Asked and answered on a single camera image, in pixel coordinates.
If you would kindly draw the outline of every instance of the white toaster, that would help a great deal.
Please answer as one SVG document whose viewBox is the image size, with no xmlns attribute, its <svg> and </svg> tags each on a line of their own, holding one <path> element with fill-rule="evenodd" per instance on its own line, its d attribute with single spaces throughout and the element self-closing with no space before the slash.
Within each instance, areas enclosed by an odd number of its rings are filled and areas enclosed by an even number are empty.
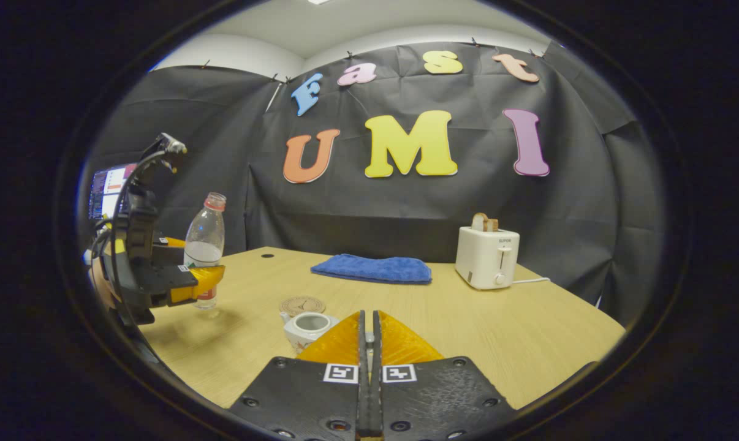
<svg viewBox="0 0 739 441">
<path fill-rule="evenodd" d="M 455 267 L 477 290 L 506 288 L 514 282 L 519 234 L 497 225 L 497 220 L 478 213 L 472 226 L 460 228 Z"/>
</svg>

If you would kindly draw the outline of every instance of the monitor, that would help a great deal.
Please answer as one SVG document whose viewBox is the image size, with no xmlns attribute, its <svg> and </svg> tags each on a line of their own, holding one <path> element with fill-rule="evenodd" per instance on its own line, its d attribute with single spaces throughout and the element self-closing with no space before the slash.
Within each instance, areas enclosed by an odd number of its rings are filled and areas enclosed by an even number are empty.
<svg viewBox="0 0 739 441">
<path fill-rule="evenodd" d="M 98 221 L 105 214 L 113 217 L 119 191 L 136 164 L 117 165 L 94 174 L 92 191 L 89 194 L 89 218 Z"/>
</svg>

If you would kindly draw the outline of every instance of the black cable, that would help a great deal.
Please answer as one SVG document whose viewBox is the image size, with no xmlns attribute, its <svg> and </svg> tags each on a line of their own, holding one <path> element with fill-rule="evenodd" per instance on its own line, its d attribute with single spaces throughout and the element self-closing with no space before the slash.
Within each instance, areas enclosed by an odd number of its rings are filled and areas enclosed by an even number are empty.
<svg viewBox="0 0 739 441">
<path fill-rule="evenodd" d="M 127 304 L 125 302 L 124 295 L 122 294 L 122 283 L 119 281 L 119 274 L 117 269 L 117 262 L 116 262 L 116 229 L 117 229 L 117 218 L 119 215 L 119 208 L 122 206 L 124 198 L 127 195 L 127 188 L 129 185 L 132 184 L 132 181 L 136 178 L 137 174 L 142 172 L 143 170 L 146 170 L 146 167 L 151 165 L 152 162 L 156 161 L 160 157 L 164 156 L 165 151 L 156 151 L 156 153 L 151 154 L 150 156 L 146 156 L 146 158 L 142 159 L 142 161 L 138 162 L 138 165 L 132 170 L 132 172 L 127 176 L 127 180 L 122 185 L 122 189 L 119 190 L 119 197 L 116 201 L 116 206 L 114 207 L 114 215 L 112 217 L 114 224 L 113 228 L 111 228 L 111 266 L 112 266 L 112 273 L 113 273 L 113 279 L 116 282 L 114 286 L 114 292 L 116 293 L 117 298 L 120 300 L 119 303 L 122 304 L 122 307 L 126 308 L 127 315 L 129 316 L 129 320 L 132 323 L 132 326 L 138 327 L 138 324 L 135 323 L 135 317 L 132 317 L 132 312 L 129 310 L 129 307 L 127 307 Z"/>
<path fill-rule="evenodd" d="M 97 231 L 100 231 L 100 228 L 102 228 L 103 225 L 106 225 L 110 221 L 111 221 L 110 219 L 100 219 L 100 222 L 94 224 L 94 229 Z"/>
<path fill-rule="evenodd" d="M 99 245 L 101 242 L 104 242 L 106 238 L 108 237 L 108 231 L 100 232 L 100 234 L 97 235 L 97 237 L 92 240 L 92 245 L 89 246 L 89 273 L 92 274 L 92 285 L 97 291 L 97 279 L 94 278 L 94 256 L 97 254 L 99 256 L 100 254 L 97 253 L 97 248 L 99 248 Z"/>
<path fill-rule="evenodd" d="M 140 159 L 143 160 L 144 158 L 146 158 L 146 156 L 149 156 L 149 154 L 151 154 L 152 151 L 154 151 L 154 149 L 159 148 L 159 145 L 160 145 L 160 139 L 154 140 L 154 142 L 151 143 L 149 147 L 143 149 L 143 152 L 140 154 Z"/>
</svg>

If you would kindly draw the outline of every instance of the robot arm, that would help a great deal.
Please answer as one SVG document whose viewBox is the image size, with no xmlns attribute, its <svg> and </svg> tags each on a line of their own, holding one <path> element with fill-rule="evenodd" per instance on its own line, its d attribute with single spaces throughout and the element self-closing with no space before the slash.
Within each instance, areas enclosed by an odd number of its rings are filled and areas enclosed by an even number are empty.
<svg viewBox="0 0 739 441">
<path fill-rule="evenodd" d="M 163 165 L 176 173 L 186 153 L 184 143 L 167 134 L 157 136 L 119 193 L 119 200 L 126 197 L 126 203 L 121 210 L 117 204 L 111 230 L 98 236 L 107 242 L 99 254 L 100 263 L 115 293 L 117 310 L 131 315 L 136 324 L 154 322 L 152 307 L 195 302 L 220 282 L 225 271 L 224 266 L 184 267 L 184 248 L 171 246 L 157 233 L 159 212 L 148 189 L 151 171 Z"/>
</svg>

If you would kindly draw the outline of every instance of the foam letter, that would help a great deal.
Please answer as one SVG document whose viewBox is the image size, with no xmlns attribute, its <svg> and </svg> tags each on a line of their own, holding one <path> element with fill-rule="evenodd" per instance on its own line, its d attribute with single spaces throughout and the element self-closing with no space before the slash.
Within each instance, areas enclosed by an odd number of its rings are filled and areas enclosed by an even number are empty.
<svg viewBox="0 0 739 441">
<path fill-rule="evenodd" d="M 316 83 L 320 78 L 323 78 L 323 74 L 316 73 L 312 78 L 305 81 L 304 84 L 291 93 L 291 97 L 296 98 L 296 103 L 299 104 L 299 112 L 297 115 L 304 115 L 309 108 L 318 102 L 318 97 L 313 97 L 313 95 L 320 92 L 320 84 Z"/>
<path fill-rule="evenodd" d="M 340 86 L 350 86 L 353 83 L 369 83 L 377 75 L 375 75 L 375 64 L 372 62 L 364 62 L 356 64 L 345 69 L 345 75 L 342 75 L 336 84 Z"/>
<path fill-rule="evenodd" d="M 449 176 L 457 173 L 457 163 L 451 160 L 446 124 L 451 120 L 447 111 L 426 111 L 419 115 L 406 134 L 391 115 L 370 118 L 364 125 L 372 130 L 372 154 L 369 167 L 364 169 L 367 178 L 391 176 L 394 167 L 387 162 L 387 153 L 400 169 L 408 174 L 421 149 L 421 160 L 416 171 L 425 176 Z"/>
<path fill-rule="evenodd" d="M 301 156 L 305 152 L 305 144 L 313 137 L 301 135 L 288 140 L 288 153 L 285 156 L 285 164 L 282 166 L 282 175 L 292 184 L 303 184 L 313 182 L 328 168 L 331 159 L 331 147 L 334 138 L 339 135 L 337 129 L 323 130 L 318 134 L 320 145 L 318 146 L 318 159 L 310 168 L 301 167 Z"/>
<path fill-rule="evenodd" d="M 536 131 L 538 116 L 519 109 L 506 109 L 503 114 L 512 120 L 517 137 L 517 162 L 514 162 L 514 171 L 523 176 L 547 176 L 549 165 L 541 156 L 541 144 Z"/>
<path fill-rule="evenodd" d="M 523 69 L 523 66 L 527 66 L 527 62 L 524 62 L 521 59 L 513 58 L 513 56 L 507 53 L 493 56 L 492 59 L 503 62 L 503 67 L 505 67 L 511 75 L 521 79 L 521 81 L 528 81 L 528 83 L 535 83 L 538 81 L 538 75 L 527 72 L 527 70 Z"/>
<path fill-rule="evenodd" d="M 431 74 L 455 74 L 462 72 L 462 63 L 457 61 L 457 54 L 448 50 L 431 50 L 423 54 L 426 61 L 423 68 Z"/>
</svg>

